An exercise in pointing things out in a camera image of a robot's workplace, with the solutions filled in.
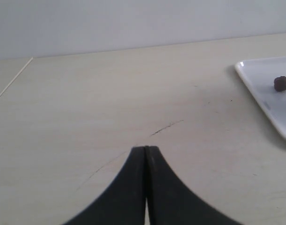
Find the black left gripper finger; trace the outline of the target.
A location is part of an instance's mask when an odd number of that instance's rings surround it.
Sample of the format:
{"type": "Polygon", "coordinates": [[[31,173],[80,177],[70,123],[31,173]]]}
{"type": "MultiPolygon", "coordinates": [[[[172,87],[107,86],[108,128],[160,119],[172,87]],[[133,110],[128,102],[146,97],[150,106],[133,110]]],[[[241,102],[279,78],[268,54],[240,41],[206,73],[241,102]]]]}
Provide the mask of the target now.
{"type": "Polygon", "coordinates": [[[157,146],[145,147],[151,225],[239,225],[194,194],[174,173],[157,146]]]}

